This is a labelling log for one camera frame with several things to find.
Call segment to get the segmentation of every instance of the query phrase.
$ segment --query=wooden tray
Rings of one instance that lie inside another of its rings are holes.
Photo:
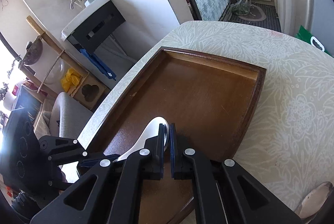
[[[210,159],[233,157],[253,116],[266,69],[206,53],[160,48],[125,89],[88,151],[123,154],[157,116]],[[180,223],[194,208],[191,181],[144,181],[139,223]]]

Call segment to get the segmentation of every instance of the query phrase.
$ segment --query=floral tablecloth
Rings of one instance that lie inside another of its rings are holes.
[[[238,23],[191,21],[170,32],[93,114],[78,138],[84,147],[161,46],[221,55],[267,69],[257,109],[234,159],[291,209],[318,184],[334,182],[334,59],[291,36]]]

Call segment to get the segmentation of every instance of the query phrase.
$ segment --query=green shopping bag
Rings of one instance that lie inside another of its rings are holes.
[[[315,46],[316,48],[330,55],[327,52],[327,50],[325,50],[323,44],[321,44],[320,41],[315,36],[313,36],[308,30],[306,30],[302,25],[300,25],[299,32],[296,34],[295,37],[306,43],[311,44],[312,46]]]

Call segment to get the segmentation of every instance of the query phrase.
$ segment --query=dark slatted floor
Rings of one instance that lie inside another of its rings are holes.
[[[243,23],[248,24],[252,26],[267,28],[273,31],[281,32],[281,25],[280,21],[278,19],[278,15],[275,10],[275,6],[272,5],[265,5],[260,3],[254,3],[254,5],[260,7],[263,12],[266,14],[266,19],[263,21],[247,21],[239,18],[237,15],[232,14],[229,22],[237,22],[237,23]]]

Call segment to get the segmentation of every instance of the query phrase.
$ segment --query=tray rim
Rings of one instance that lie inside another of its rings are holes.
[[[115,101],[114,105],[111,107],[111,109],[108,111],[108,113],[104,117],[103,121],[101,122],[101,124],[100,124],[99,128],[97,129],[97,131],[95,132],[94,136],[91,138],[91,140],[90,140],[90,142],[89,142],[89,144],[86,148],[86,150],[88,152],[94,152],[94,151],[91,151],[91,148],[93,146],[95,146],[94,143],[96,142],[96,140],[98,138],[98,134],[102,130],[102,128],[105,125],[105,123],[106,123],[108,117],[110,116],[110,114],[112,114],[113,112],[116,111],[120,102],[126,97],[128,92],[136,84],[138,79],[141,78],[142,74],[150,67],[152,62],[164,51],[165,52],[174,52],[174,53],[186,54],[186,55],[190,55],[190,56],[194,56],[194,57],[200,57],[200,58],[203,58],[203,59],[214,60],[214,61],[218,61],[218,62],[222,62],[222,63],[226,63],[226,64],[231,64],[231,65],[235,65],[235,66],[242,66],[245,69],[258,72],[258,76],[255,80],[255,86],[254,86],[254,89],[253,89],[253,92],[252,92],[252,95],[251,95],[251,99],[248,102],[246,112],[245,112],[245,115],[243,117],[243,121],[240,123],[239,128],[238,128],[238,130],[235,134],[235,137],[237,137],[237,139],[235,140],[234,143],[237,144],[237,145],[233,146],[233,147],[235,147],[235,149],[229,149],[226,152],[226,154],[231,155],[231,157],[236,153],[237,149],[239,148],[239,146],[241,144],[241,141],[242,141],[244,135],[246,134],[247,128],[248,128],[248,126],[251,122],[251,117],[253,116],[253,114],[255,112],[255,109],[257,107],[258,100],[259,100],[259,97],[260,97],[260,94],[261,94],[261,91],[262,91],[262,88],[263,88],[264,79],[265,79],[265,76],[266,76],[267,69],[265,69],[263,67],[260,67],[260,66],[257,66],[257,65],[254,65],[254,64],[246,63],[246,62],[243,62],[243,61],[240,61],[240,60],[231,59],[231,58],[228,58],[228,57],[223,57],[223,56],[219,56],[219,55],[215,55],[215,54],[210,54],[210,53],[205,53],[205,52],[200,52],[200,51],[195,51],[195,50],[190,50],[190,49],[164,47],[164,46],[161,46],[151,56],[151,58],[140,69],[140,71],[136,74],[136,76],[131,80],[131,82],[124,89],[122,94]]]

